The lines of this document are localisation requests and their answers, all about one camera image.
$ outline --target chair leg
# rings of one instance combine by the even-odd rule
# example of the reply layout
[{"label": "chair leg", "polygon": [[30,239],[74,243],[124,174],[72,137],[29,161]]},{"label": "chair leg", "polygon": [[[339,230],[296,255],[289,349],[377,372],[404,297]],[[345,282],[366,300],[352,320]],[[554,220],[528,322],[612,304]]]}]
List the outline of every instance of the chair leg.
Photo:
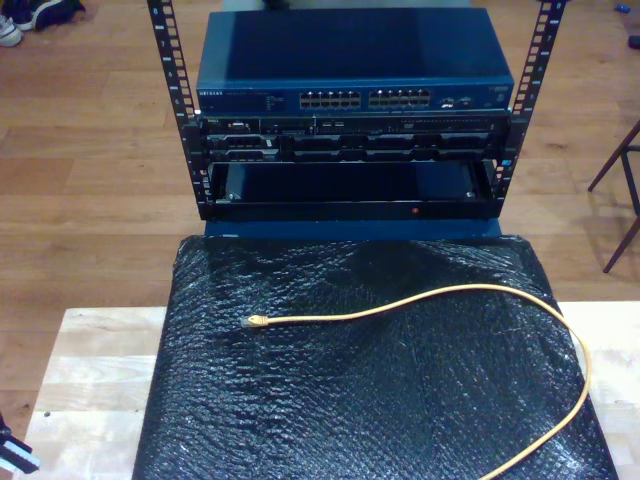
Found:
[{"label": "chair leg", "polygon": [[595,186],[600,182],[600,180],[602,180],[602,178],[606,175],[606,173],[613,166],[613,164],[616,163],[616,160],[618,160],[618,157],[620,157],[624,149],[629,146],[629,144],[633,141],[633,139],[636,138],[638,133],[640,133],[640,120],[638,120],[638,123],[634,125],[634,127],[627,134],[627,136],[624,137],[624,140],[620,143],[620,145],[618,145],[618,148],[616,148],[616,151],[611,154],[611,157],[609,157],[609,160],[607,160],[604,166],[600,169],[600,171],[598,172],[598,175],[596,175],[596,178],[593,180],[593,182],[591,182],[591,185],[589,185],[588,190],[590,192],[593,191]]},{"label": "chair leg", "polygon": [[635,219],[635,221],[633,222],[633,225],[631,225],[631,228],[622,239],[622,242],[620,242],[620,245],[618,245],[618,248],[616,248],[616,251],[613,253],[611,260],[609,260],[609,263],[607,263],[607,266],[604,267],[604,270],[603,270],[604,273],[609,273],[609,270],[611,270],[611,268],[618,261],[618,258],[620,258],[620,255],[622,255],[622,252],[624,252],[624,250],[629,246],[629,244],[631,243],[631,240],[633,240],[633,237],[636,236],[638,231],[640,231],[640,217],[637,217]]}]

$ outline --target black object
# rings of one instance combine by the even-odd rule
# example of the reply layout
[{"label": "black object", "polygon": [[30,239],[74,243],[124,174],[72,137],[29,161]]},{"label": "black object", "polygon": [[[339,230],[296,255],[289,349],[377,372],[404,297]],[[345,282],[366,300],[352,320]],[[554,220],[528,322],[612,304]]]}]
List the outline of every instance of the black object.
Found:
[{"label": "black object", "polygon": [[640,35],[630,35],[629,46],[634,50],[640,50]]},{"label": "black object", "polygon": [[63,25],[73,20],[78,12],[86,12],[80,0],[30,0],[33,11],[33,29],[40,32],[51,25]]},{"label": "black object", "polygon": [[[224,126],[228,129],[226,132],[218,131],[213,133],[209,131],[210,128],[216,127],[216,125],[211,119],[196,115],[173,5],[170,0],[147,0],[147,3],[201,218],[208,221],[222,219],[244,221],[264,217],[277,220],[285,218],[290,211],[309,211],[308,205],[304,202],[289,201],[286,204],[255,202],[247,205],[242,198],[228,198],[228,168],[226,164],[219,165],[210,156],[207,137],[218,134],[246,136],[251,132],[247,127],[251,119],[239,118],[237,121],[225,122]],[[401,205],[406,207],[404,209],[398,206],[397,203],[399,202],[394,205],[390,205],[390,202],[378,202],[367,205],[366,208],[358,205],[335,205],[335,209],[322,211],[316,219],[336,219],[339,217],[340,212],[344,210],[359,212],[361,209],[366,210],[363,213],[365,217],[362,218],[382,219],[393,217],[406,219],[410,218],[410,213],[416,210],[421,212],[421,215],[413,218],[442,218],[443,215],[446,218],[497,218],[504,204],[520,149],[533,114],[533,108],[538,99],[566,3],[567,0],[541,2],[523,75],[513,104],[513,111],[508,112],[505,110],[503,112],[508,123],[506,134],[500,140],[499,148],[491,153],[491,156],[487,157],[492,166],[495,163],[495,167],[489,169],[487,173],[490,184],[490,194],[488,196],[477,197],[473,202],[468,200],[452,202],[450,206],[437,204],[435,208],[432,208],[433,201],[431,199],[416,199],[415,202]],[[472,112],[480,115],[485,114],[483,110],[467,110],[466,112],[468,112],[466,115],[470,115]],[[336,120],[346,123],[341,118],[330,118],[328,120],[332,122],[332,128],[338,128],[335,125]],[[284,134],[289,133],[297,137],[315,135],[315,131],[304,129],[284,132]],[[474,155],[468,157],[464,155],[467,150],[463,149],[460,152],[463,153],[463,158],[454,161],[477,162]],[[243,168],[252,168],[250,163],[245,162]],[[295,178],[291,178],[290,183],[295,183]]]},{"label": "black object", "polygon": [[31,455],[32,451],[31,447],[11,435],[11,429],[0,413],[0,467],[10,471],[15,467],[24,473],[33,473],[40,463]]},{"label": "black object", "polygon": [[622,255],[622,253],[629,246],[633,238],[640,231],[640,198],[638,198],[638,189],[636,188],[636,182],[633,178],[633,170],[631,170],[631,165],[629,164],[629,152],[640,152],[640,145],[631,145],[631,142],[638,136],[640,133],[640,120],[634,125],[631,131],[627,134],[627,136],[622,140],[618,148],[611,154],[611,157],[605,162],[603,167],[596,175],[596,178],[589,185],[589,192],[592,192],[593,189],[598,185],[600,180],[604,178],[609,169],[613,167],[613,164],[618,161],[618,159],[622,160],[622,168],[624,169],[624,176],[627,179],[627,186],[629,187],[629,195],[631,195],[631,203],[633,205],[633,211],[636,214],[636,219],[631,224],[631,228],[627,232],[627,234],[616,248],[616,251],[613,253],[613,256],[609,260],[609,263],[604,267],[604,273],[609,273],[609,271],[613,268],[615,263],[618,261],[618,258]]},{"label": "black object", "polygon": [[[354,322],[266,330],[251,314],[359,311],[498,283],[556,306],[528,242],[191,237],[173,287],[136,479],[475,479],[555,425],[583,386],[567,330],[465,292]],[[593,406],[504,479],[616,479]]]}]

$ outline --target shoe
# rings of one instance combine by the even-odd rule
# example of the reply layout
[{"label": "shoe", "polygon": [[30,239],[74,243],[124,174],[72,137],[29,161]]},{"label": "shoe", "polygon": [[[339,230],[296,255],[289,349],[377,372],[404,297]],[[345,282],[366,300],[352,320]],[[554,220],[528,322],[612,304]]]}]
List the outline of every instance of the shoe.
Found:
[{"label": "shoe", "polygon": [[50,25],[62,25],[79,12],[86,12],[79,0],[31,0],[33,29],[40,32]]},{"label": "shoe", "polygon": [[13,20],[13,24],[23,32],[32,28],[29,0],[5,0],[2,4],[2,15]]},{"label": "shoe", "polygon": [[13,47],[22,40],[22,32],[11,19],[0,15],[0,47]]}]

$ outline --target wooden floor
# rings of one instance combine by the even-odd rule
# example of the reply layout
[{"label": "wooden floor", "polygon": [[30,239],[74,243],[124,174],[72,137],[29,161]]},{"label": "wooden floor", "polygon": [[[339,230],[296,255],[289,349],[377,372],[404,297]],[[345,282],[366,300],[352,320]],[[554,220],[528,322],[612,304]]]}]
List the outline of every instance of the wooden floor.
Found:
[{"label": "wooden floor", "polygon": [[[65,309],[165,305],[179,241],[203,231],[146,3],[86,3],[0,51],[0,408],[19,437]],[[538,4],[476,4],[519,77]],[[640,54],[612,4],[569,5],[502,217],[563,301],[640,299],[640,239],[601,273],[632,218],[621,167],[586,193],[640,118]],[[217,6],[176,9],[192,83]]]}]

